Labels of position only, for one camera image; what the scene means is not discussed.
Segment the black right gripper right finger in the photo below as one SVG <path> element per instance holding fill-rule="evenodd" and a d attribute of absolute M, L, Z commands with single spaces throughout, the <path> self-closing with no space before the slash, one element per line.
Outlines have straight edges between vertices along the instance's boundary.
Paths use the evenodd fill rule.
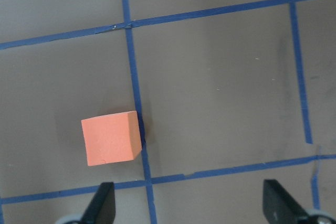
<path fill-rule="evenodd" d="M 335 223 L 335 217 L 304 209 L 275 179 L 265 179 L 262 189 L 263 214 L 270 224 Z"/>

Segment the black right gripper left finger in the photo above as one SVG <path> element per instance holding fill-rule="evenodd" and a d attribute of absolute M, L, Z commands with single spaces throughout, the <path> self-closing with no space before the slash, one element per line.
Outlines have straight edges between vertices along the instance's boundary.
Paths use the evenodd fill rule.
<path fill-rule="evenodd" d="M 116 198 L 113 182 L 101 183 L 82 215 L 67 215 L 56 223 L 114 223 Z"/>

